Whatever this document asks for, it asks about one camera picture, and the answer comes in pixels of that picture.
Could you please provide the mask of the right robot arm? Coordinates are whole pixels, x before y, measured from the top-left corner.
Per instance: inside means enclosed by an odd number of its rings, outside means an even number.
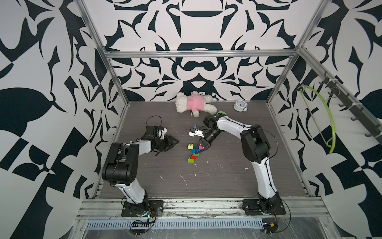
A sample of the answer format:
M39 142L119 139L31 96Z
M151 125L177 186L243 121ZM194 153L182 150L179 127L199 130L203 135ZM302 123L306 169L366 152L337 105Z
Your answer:
M235 121L221 112L206 116L204 125L208 130L198 141L197 152L208 150L222 132L239 138L243 154L254 168L258 183L259 208L265 211L279 203L281 199L269 166L271 147L262 127L258 124L249 125Z

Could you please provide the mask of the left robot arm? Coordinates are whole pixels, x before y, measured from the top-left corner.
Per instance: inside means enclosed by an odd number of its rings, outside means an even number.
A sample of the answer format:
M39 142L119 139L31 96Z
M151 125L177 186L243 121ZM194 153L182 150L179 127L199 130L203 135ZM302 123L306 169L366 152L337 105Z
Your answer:
M140 186L138 173L139 156L150 152L166 152L179 141L171 135L163 139L140 139L129 143L115 142L111 145L101 177L111 187L118 188L126 198L126 207L144 213L149 210L147 192Z

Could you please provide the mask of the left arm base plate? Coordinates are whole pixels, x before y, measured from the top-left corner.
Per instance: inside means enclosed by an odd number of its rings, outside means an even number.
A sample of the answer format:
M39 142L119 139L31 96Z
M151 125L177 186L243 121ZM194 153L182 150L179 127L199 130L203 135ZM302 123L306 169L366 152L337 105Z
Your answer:
M163 212L163 208L164 201L162 200L143 201L140 204L125 201L123 203L121 216L124 218L157 216Z

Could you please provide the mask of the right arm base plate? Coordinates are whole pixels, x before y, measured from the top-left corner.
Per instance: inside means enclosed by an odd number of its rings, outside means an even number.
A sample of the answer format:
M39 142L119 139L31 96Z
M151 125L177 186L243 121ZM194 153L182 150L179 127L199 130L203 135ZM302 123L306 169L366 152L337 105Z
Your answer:
M249 216L285 215L283 201L278 195L272 198L244 199L242 209Z

